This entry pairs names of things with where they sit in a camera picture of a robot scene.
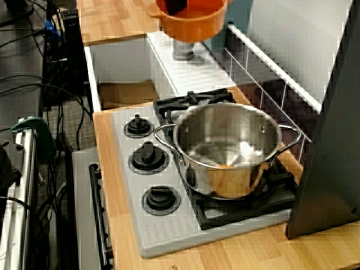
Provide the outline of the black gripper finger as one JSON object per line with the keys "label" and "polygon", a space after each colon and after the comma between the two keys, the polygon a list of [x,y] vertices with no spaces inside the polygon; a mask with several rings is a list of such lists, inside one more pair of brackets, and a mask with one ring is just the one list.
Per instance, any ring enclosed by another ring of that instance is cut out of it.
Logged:
{"label": "black gripper finger", "polygon": [[173,16],[187,7],[186,0],[165,0],[166,11]]}

